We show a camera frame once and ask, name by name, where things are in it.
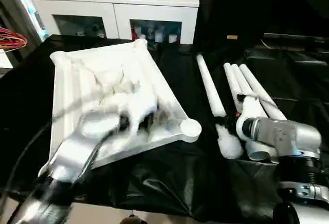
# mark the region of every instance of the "floor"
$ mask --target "floor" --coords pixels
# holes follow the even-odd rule
[[[17,202],[9,199],[7,202],[6,211],[4,213],[2,222],[6,224],[11,216],[11,213],[17,206]],[[74,203],[73,210],[70,213],[66,224],[120,224],[120,222],[131,214],[129,210],[114,209],[111,207],[93,206],[82,203]],[[142,211],[134,211],[134,215],[145,220],[148,224],[199,224],[192,218],[164,215],[157,213],[148,213]],[[219,224],[217,222],[207,222],[207,224]]]

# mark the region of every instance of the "white cylinder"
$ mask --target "white cylinder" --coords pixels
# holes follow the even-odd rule
[[[222,101],[217,93],[216,87],[212,78],[210,76],[209,70],[207,68],[205,59],[202,55],[196,57],[197,63],[199,65],[200,73],[202,76],[202,81],[204,83],[208,101],[211,107],[212,114],[216,116],[226,116],[225,109],[223,107]]]
[[[243,74],[240,71],[237,64],[233,64],[232,69],[233,69],[234,75],[236,77],[236,80],[239,83],[242,94],[247,95],[247,96],[248,95],[255,96],[255,93],[250,88],[247,80],[243,76]],[[249,117],[258,117],[258,116],[267,117],[265,111],[263,110],[263,108],[258,100],[255,100],[254,102],[253,101],[247,102],[248,104],[246,106],[245,105],[246,99],[250,99],[250,98],[245,98],[245,101],[243,104],[243,111],[242,111],[243,114],[245,114],[247,112]]]
[[[232,65],[232,70],[233,70],[234,75],[235,75],[235,77],[237,79],[237,82],[239,83],[239,86],[240,86],[240,89],[241,89],[242,93],[245,94],[245,95],[252,95],[253,94],[253,91],[250,88],[247,80],[243,76],[243,74],[240,71],[240,69],[237,66],[237,64],[233,64]]]
[[[242,91],[240,89],[239,83],[236,80],[236,77],[233,73],[232,66],[230,65],[230,63],[227,62],[224,64],[224,70],[225,70],[228,85],[230,86],[232,97],[233,97],[233,100],[235,103],[236,111],[241,113],[242,112],[242,102],[239,102],[237,100],[237,95],[242,94]]]
[[[249,70],[249,68],[242,64],[240,66],[240,70],[246,80],[248,81],[249,85],[253,89],[253,91],[257,94],[257,96],[260,97],[260,102],[270,118],[278,119],[278,120],[286,120],[287,118],[284,116],[284,114],[277,108],[277,105],[272,100],[272,98],[269,96],[269,94],[266,92],[266,90],[263,88],[263,86],[258,82],[258,80],[255,78],[255,76],[252,74],[252,72]]]

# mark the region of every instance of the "black table cover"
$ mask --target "black table cover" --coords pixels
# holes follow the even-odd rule
[[[27,142],[49,122],[54,65],[49,55],[124,43],[53,35],[21,65],[0,79],[0,186],[5,185]],[[93,170],[76,201],[149,212],[191,216],[200,221],[268,223],[280,198],[276,166],[224,159],[218,149],[211,110],[188,46],[149,43],[149,51],[187,115],[202,126],[195,143],[177,141]],[[246,63],[287,118],[315,126],[329,166],[329,57],[324,54],[245,49],[221,45],[203,53],[223,105],[235,108],[223,70],[225,62]],[[50,129],[24,157],[11,196],[24,197],[47,161]]]

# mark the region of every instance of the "robotic arm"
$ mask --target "robotic arm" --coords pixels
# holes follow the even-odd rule
[[[273,212],[275,223],[328,223],[329,189],[321,168],[321,135],[312,126],[264,117],[240,117],[246,137],[274,147],[279,157],[279,195],[284,200]]]
[[[40,183],[8,223],[64,223],[76,187],[90,172],[102,141],[120,129],[122,120],[118,114],[103,111],[91,111],[81,117],[75,131],[57,149]]]

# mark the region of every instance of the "fabric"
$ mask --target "fabric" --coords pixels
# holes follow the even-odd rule
[[[49,55],[122,43],[121,40],[53,35],[17,68],[0,79],[0,186],[26,143],[51,118],[54,66]],[[202,126],[195,143],[172,144],[93,170],[76,201],[191,216],[197,220],[233,223],[270,223],[276,192],[276,166],[226,160],[219,152],[214,119],[195,55],[189,47],[149,44],[148,48],[187,115]],[[329,166],[328,56],[296,52],[245,49],[230,44],[203,56],[229,115],[235,106],[223,63],[246,63],[287,118],[319,129],[322,158]],[[20,199],[32,188],[47,161],[50,130],[24,157],[12,188]]]

